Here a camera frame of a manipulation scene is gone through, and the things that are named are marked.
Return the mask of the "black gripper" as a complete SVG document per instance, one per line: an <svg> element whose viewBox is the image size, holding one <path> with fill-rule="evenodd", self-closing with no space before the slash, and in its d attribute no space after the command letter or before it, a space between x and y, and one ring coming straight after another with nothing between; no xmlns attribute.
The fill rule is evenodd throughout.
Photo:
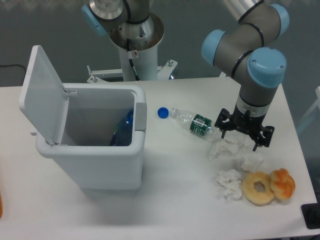
<svg viewBox="0 0 320 240"><path fill-rule="evenodd" d="M222 108L214 126L221 132L222 139L228 131L233 130L253 137L252 140L255 144L252 151L255 152L257 148L268 148L270 146L275 131L273 126L262 126L265 116L264 114L259 117L253 117L250 111L246 110L245 113L242 113L237 106L235 106L233 114Z"/></svg>

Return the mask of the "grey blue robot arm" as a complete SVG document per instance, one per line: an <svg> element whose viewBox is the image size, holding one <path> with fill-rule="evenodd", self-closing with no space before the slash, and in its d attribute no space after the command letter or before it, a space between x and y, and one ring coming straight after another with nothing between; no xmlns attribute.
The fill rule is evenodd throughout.
<svg viewBox="0 0 320 240"><path fill-rule="evenodd" d="M201 46L202 57L240 84L233 113L222 109L215 127L222 134L238 131L255 147L270 145L274 128L262 122L282 83L287 67L284 55L268 48L290 24L286 9L263 0L226 0L224 5L238 22L238 29L212 31ZM109 35L117 46L125 81L159 80L158 44L164 25L150 11L147 0L91 0L82 7L90 27Z"/></svg>

